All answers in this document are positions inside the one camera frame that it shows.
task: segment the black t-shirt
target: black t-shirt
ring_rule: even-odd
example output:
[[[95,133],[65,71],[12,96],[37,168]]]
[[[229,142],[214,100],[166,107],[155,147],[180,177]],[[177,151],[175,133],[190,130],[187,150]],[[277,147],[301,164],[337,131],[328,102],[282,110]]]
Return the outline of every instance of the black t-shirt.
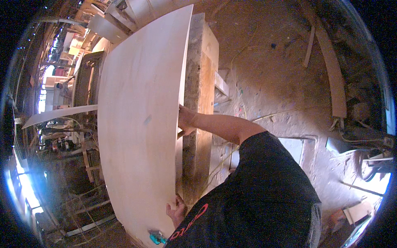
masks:
[[[236,171],[193,206],[165,247],[316,247],[321,203],[290,153],[267,131],[239,153]]]

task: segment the dirt floor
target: dirt floor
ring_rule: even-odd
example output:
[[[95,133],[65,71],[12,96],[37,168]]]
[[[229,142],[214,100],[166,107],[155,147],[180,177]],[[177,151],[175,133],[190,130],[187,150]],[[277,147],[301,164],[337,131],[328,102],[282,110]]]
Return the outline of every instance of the dirt floor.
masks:
[[[326,66],[315,38],[308,68],[303,67],[310,25],[293,1],[231,1],[216,12],[220,3],[197,3],[193,10],[193,14],[206,14],[219,42],[219,70],[225,70],[222,73],[231,92],[228,102],[216,92],[215,102],[220,104],[214,112],[254,120],[300,109],[275,115],[274,122],[263,118],[257,123],[277,137],[315,141],[307,143],[306,149],[304,144],[300,166],[323,204],[324,239],[330,232],[330,215],[338,209],[364,198],[379,205],[380,197],[345,186],[339,179],[371,190],[379,187],[379,193],[384,193],[388,178],[380,181],[377,174],[366,183],[356,173],[356,152],[339,156],[326,149],[327,138],[337,137],[328,131],[333,119]],[[230,161],[221,162],[234,148],[219,137],[213,138],[210,172],[215,168],[220,172],[207,192],[226,178]]]

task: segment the dusty ground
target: dusty ground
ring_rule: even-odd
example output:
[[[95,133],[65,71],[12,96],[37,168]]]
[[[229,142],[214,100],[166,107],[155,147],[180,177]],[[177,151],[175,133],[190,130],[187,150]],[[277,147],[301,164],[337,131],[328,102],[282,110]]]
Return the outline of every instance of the dusty ground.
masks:
[[[338,179],[372,190],[379,184],[383,185],[381,188],[386,186],[388,180],[379,181],[376,175],[366,183],[357,177],[357,154],[336,157],[326,149],[327,137],[337,136],[328,131],[333,122],[328,75],[316,39],[309,66],[303,67],[310,34],[303,14],[288,1],[231,1],[214,13],[219,4],[220,1],[198,3],[193,10],[193,14],[206,13],[206,21],[219,42],[219,70],[227,70],[224,79],[232,100],[215,106],[214,112],[253,120],[308,107],[276,115],[274,123],[270,118],[257,123],[278,137],[315,140],[315,145],[303,153],[313,159],[304,160],[301,167],[323,203],[325,237],[330,231],[329,217],[336,210],[353,206],[365,197],[373,203],[379,200],[378,196],[340,184]],[[218,102],[224,102],[220,94],[217,97]],[[226,146],[219,137],[214,137],[213,144],[210,172],[231,151],[230,145]],[[225,179],[229,165],[227,160],[218,167],[221,172],[207,191]]]

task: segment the hand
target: hand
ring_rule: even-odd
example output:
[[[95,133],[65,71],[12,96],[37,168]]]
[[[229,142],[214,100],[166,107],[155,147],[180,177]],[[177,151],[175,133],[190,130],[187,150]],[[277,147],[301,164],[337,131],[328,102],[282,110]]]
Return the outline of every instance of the hand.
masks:
[[[189,135],[196,129],[195,127],[193,127],[196,114],[197,113],[193,110],[179,105],[178,127],[183,130],[183,136]]]
[[[176,195],[175,199],[176,209],[172,210],[171,206],[167,203],[166,214],[171,218],[172,223],[174,224],[174,227],[176,229],[186,216],[187,206],[179,195]]]

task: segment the person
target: person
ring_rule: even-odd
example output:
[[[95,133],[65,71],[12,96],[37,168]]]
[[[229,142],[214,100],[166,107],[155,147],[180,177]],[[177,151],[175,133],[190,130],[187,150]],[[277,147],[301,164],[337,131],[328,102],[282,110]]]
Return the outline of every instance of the person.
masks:
[[[178,126],[239,144],[236,171],[186,214],[167,204],[175,231],[164,247],[317,247],[321,202],[308,177],[279,140],[258,124],[179,107]]]

